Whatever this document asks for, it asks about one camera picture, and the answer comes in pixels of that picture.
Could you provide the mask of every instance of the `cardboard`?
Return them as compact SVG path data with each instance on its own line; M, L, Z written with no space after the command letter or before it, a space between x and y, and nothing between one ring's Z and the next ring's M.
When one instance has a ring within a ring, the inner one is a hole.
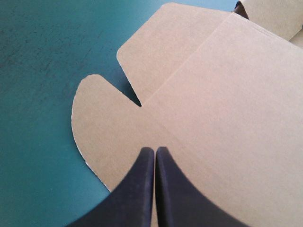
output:
M291 40L302 29L303 0L241 0L240 2L249 20L286 40Z
M170 3L117 58L142 107L90 75L71 121L109 189L141 147L167 146L197 189L238 220L302 225L302 49L236 13Z

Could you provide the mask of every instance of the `black clamp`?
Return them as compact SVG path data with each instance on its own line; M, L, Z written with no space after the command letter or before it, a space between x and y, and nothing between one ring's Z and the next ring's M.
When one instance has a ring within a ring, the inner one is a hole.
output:
M68 227L150 227L154 152L142 148L113 192ZM159 227L247 227L202 195L179 169L167 148L156 155Z

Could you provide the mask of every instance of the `green surface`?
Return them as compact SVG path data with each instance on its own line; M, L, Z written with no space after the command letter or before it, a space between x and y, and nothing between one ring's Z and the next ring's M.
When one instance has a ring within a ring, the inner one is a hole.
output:
M73 97L98 73L135 100L116 52L166 2L0 0L0 226L64 226L109 194L74 143Z

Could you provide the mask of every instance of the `black plastic tip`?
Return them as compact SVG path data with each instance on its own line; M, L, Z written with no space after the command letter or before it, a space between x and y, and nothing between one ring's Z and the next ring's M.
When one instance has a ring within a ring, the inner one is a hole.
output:
M240 1L237 2L234 12L249 20L247 12Z
M150 227L154 152L142 148L134 165L113 192L68 227Z
M203 196L167 148L157 151L155 183L159 227L247 227Z

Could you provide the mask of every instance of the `flat cardboard box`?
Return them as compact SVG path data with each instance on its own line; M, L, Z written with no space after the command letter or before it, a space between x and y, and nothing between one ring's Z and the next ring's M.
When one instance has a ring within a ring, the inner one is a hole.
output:
M303 50L287 40L301 42L303 1L242 6L251 21L163 5L117 53L142 106L102 76L87 76L73 102L73 135L110 190L142 147L166 146L197 189L236 219L299 227ZM269 27L277 19L280 25Z

